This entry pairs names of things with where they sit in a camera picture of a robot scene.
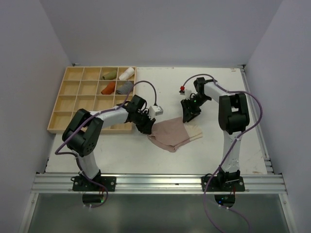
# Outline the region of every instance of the wooden organizer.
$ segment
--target wooden organizer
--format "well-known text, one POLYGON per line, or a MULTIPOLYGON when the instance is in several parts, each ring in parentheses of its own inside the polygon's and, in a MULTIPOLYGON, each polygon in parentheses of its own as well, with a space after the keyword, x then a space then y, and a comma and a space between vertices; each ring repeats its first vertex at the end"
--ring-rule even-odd
MULTIPOLYGON (((126 95, 116 94, 116 89, 126 81, 119 80, 129 67, 67 67, 57 99, 54 105, 52 116, 49 122, 48 131, 51 133, 63 133, 76 111, 84 108, 88 111, 98 111, 116 106, 125 100, 126 95), (117 70, 117 78, 114 80, 103 80, 103 75, 117 70), (111 95, 102 95, 101 91, 110 83, 116 82, 116 89, 111 95)), ((135 73, 128 81, 136 81, 135 73)), ((130 93, 128 100, 135 94, 130 93)), ((102 133, 130 133, 132 123, 113 125, 102 129, 102 133)))

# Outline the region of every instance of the cable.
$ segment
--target cable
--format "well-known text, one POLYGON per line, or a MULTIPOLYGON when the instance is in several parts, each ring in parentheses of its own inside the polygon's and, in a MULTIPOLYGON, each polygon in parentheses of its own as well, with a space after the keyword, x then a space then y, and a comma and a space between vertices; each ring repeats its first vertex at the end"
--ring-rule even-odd
MULTIPOLYGON (((213 79, 214 84, 215 84, 219 89, 221 89, 222 91, 225 91, 225 92, 227 92, 227 93, 229 93, 229 94, 244 93, 244 94, 247 94, 247 95, 251 96, 251 97, 256 101, 256 103, 257 103, 257 105, 258 105, 258 107, 259 107, 259 112, 260 112, 259 118, 258 118, 258 120, 256 121, 256 123, 255 123, 254 125, 252 125, 250 128, 248 128, 247 130, 241 132, 241 133, 233 140, 233 142, 232 142, 232 144, 231 144, 231 147, 229 148, 228 152, 226 153, 226 155, 225 155, 224 158, 222 159, 222 161, 221 161, 221 163, 219 164, 218 168, 215 170, 215 172, 214 172, 214 173, 211 175, 211 177, 209 178, 209 180, 208 180, 208 182, 207 182, 207 184, 206 184, 206 186, 205 186, 205 189, 204 189, 204 194, 203 194, 203 205, 204 205, 205 214, 207 215, 207 217, 208 217, 208 219, 210 220, 210 222, 214 225, 214 227, 216 227, 220 232, 224 233, 224 231, 212 220, 212 218, 211 218, 211 216, 210 216, 210 214, 209 214, 209 212, 208 212, 208 210, 207 210, 207 206, 206 206, 206 192, 207 192, 207 187, 209 186, 211 180, 212 180, 213 177, 216 175, 216 173, 220 170, 221 166, 224 164, 226 158, 227 158, 227 157, 229 156, 229 154, 231 153, 231 151, 232 151, 234 145, 237 143, 238 140, 240 140, 240 137, 241 137, 243 134, 245 134, 245 133, 249 132, 250 130, 252 130, 253 128, 255 128, 255 127, 260 123, 260 121, 261 121, 261 119, 262 119, 262 105, 261 105, 261 103, 259 102, 259 100, 258 100, 255 96, 253 96, 251 93, 249 93, 249 92, 247 92, 247 91, 228 91, 228 90, 224 89, 223 87, 221 87, 220 85, 218 85, 216 79, 215 79, 213 76, 209 75, 209 74, 196 74, 196 75, 193 75, 193 76, 191 76, 190 78, 188 78, 188 79, 185 81, 185 83, 184 83, 183 86, 185 86, 186 83, 187 83, 190 79, 193 79, 193 78, 198 77, 198 76, 208 76, 208 77, 211 77, 211 78, 213 79)), ((246 223, 247 223, 247 225, 248 225, 248 232, 250 232, 250 231, 251 231, 251 226, 250 226, 250 222, 248 221, 248 219, 247 219, 242 213, 238 212, 238 211, 235 210, 235 209, 229 208, 229 210, 232 211, 232 212, 234 212, 234 213, 236 213, 236 214, 238 214, 239 216, 241 216, 241 217, 246 221, 246 223)))
POLYGON ((89 182, 91 182, 91 183, 93 183, 93 184, 95 184, 95 185, 97 185, 97 186, 99 186, 99 187, 101 187, 101 188, 103 188, 103 190, 106 192, 106 197, 105 197, 105 199, 104 199, 104 201, 101 203, 101 204, 99 204, 99 205, 94 205, 94 206, 91 206, 91 208, 96 208, 96 207, 99 207, 99 206, 102 206, 106 201, 107 201, 107 199, 108 199, 108 190, 107 190, 107 188, 104 186, 104 185, 102 185, 102 184, 100 184, 100 183, 97 183, 97 182, 95 182, 95 181, 93 181, 92 179, 90 179, 86 174, 85 174, 85 172, 82 170, 82 168, 81 168, 81 165, 80 165, 80 163, 79 163, 79 159, 78 159, 78 155, 77 154, 75 154, 75 153, 73 153, 73 152, 60 152, 60 150, 62 149, 62 148, 64 148, 64 146, 90 121, 90 120, 92 120, 93 118, 95 118, 95 117, 97 117, 98 115, 100 115, 100 114, 103 114, 103 113, 108 113, 108 112, 112 112, 112 111, 116 111, 116 110, 118 110, 118 109, 120 109, 120 108, 122 108, 126 103, 127 103, 127 99, 128 99, 128 96, 129 96, 129 94, 130 94, 130 92, 134 89, 134 86, 136 86, 137 84, 139 84, 139 83, 147 83, 147 84, 149 84, 152 88, 153 88, 153 90, 154 90, 154 92, 155 92, 155 104, 154 105, 156 105, 156 89, 155 89, 155 86, 153 86, 153 84, 151 83, 151 82, 149 82, 149 81, 146 81, 146 80, 142 80, 142 81, 138 81, 137 83, 135 83, 133 86, 132 86, 132 88, 128 91, 128 93, 127 93, 127 95, 126 95, 126 97, 125 97, 125 100, 124 100, 124 102, 120 105, 120 106, 118 106, 117 108, 112 108, 112 109, 105 109, 105 110, 102 110, 102 111, 100 111, 100 112, 97 112, 96 114, 94 114, 94 115, 92 115, 92 116, 90 116, 88 119, 86 119, 73 133, 72 133, 72 135, 70 135, 61 145, 60 145, 60 147, 59 148, 57 148, 56 149, 56 151, 55 151, 55 154, 56 155, 63 155, 63 154, 70 154, 70 155, 73 155, 75 158, 76 158, 76 162, 77 162, 77 166, 78 166, 78 168, 80 169, 80 171, 81 171, 81 173, 83 174, 83 176, 87 179, 87 181, 89 181, 89 182))

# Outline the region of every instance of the gray wall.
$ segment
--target gray wall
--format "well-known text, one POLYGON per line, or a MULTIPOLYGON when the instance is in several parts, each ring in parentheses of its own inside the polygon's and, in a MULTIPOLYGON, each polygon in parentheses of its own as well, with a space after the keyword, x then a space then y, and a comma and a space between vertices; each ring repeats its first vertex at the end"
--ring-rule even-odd
POLYGON ((41 0, 71 62, 246 64, 281 0, 41 0))
POLYGON ((0 2, 0 232, 17 232, 69 60, 38 0, 0 2))
POLYGON ((246 67, 262 130, 300 232, 310 232, 311 1, 284 0, 246 67))

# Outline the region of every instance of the brown cloth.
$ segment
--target brown cloth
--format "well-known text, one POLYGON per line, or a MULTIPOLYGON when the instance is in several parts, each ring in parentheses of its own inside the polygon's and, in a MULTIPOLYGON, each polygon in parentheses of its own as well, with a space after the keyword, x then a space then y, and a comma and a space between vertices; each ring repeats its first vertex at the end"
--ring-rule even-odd
POLYGON ((175 152, 180 146, 202 136, 202 131, 197 125, 184 124, 182 118, 178 117, 154 124, 148 138, 156 146, 175 152))

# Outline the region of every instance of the towel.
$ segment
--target towel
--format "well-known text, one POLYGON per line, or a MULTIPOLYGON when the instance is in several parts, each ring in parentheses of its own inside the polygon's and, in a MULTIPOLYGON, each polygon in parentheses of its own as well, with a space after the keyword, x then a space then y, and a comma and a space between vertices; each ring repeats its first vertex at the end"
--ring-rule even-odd
POLYGON ((154 124, 149 140, 156 146, 175 152, 180 146, 202 137, 202 130, 194 124, 183 123, 181 117, 154 124))

